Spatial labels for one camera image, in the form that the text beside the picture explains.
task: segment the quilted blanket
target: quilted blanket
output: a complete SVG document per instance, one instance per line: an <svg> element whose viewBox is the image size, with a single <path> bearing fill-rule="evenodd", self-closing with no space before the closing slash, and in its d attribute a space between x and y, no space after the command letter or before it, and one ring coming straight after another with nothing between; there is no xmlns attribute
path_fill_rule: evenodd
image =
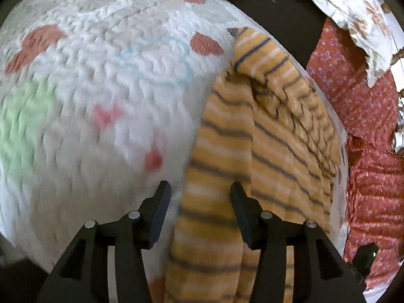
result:
<svg viewBox="0 0 404 303"><path fill-rule="evenodd" d="M160 240L143 252L159 277L206 96L244 26L265 33L223 0L21 1L0 28L1 234L50 271L87 220L117 220L168 180Z"/></svg>

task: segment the metal pin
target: metal pin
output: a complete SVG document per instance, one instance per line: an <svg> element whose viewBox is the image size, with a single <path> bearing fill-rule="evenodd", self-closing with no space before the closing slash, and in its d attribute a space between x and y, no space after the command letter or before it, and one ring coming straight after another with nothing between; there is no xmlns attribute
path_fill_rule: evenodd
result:
<svg viewBox="0 0 404 303"><path fill-rule="evenodd" d="M315 227L317 226L317 222L315 222L314 220L307 220L307 221L306 221L306 225L307 225L309 228L315 228Z"/></svg>
<svg viewBox="0 0 404 303"><path fill-rule="evenodd" d="M272 217L273 214L270 211L262 211L261 213L261 218L263 218L264 220L269 220Z"/></svg>
<svg viewBox="0 0 404 303"><path fill-rule="evenodd" d="M94 221L94 220L89 220L89 221L87 221L87 222L84 224L84 226L85 226L86 228L88 228L88 229L91 229L92 227L95 226L95 221Z"/></svg>
<svg viewBox="0 0 404 303"><path fill-rule="evenodd" d="M140 218L140 213L138 211L132 211L128 216L131 220L136 220L137 218Z"/></svg>

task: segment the red floral cloth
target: red floral cloth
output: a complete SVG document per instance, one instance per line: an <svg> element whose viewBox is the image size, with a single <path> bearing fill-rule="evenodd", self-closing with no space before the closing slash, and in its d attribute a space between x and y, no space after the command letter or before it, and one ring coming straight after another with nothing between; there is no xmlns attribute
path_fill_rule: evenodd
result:
<svg viewBox="0 0 404 303"><path fill-rule="evenodd" d="M327 20L307 66L349 133L347 220L344 257L375 242L379 252L368 288L384 283L399 269L404 253L404 159L391 152L398 107L395 82L387 72L370 89L365 53L349 33Z"/></svg>

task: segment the pale green spot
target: pale green spot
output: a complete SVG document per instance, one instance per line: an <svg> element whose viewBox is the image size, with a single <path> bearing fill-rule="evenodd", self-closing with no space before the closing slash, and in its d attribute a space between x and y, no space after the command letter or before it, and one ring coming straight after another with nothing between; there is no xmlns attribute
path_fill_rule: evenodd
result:
<svg viewBox="0 0 404 303"><path fill-rule="evenodd" d="M6 177L21 187L32 176L41 126L55 101L55 86L26 82L5 98L0 116L0 160Z"/></svg>

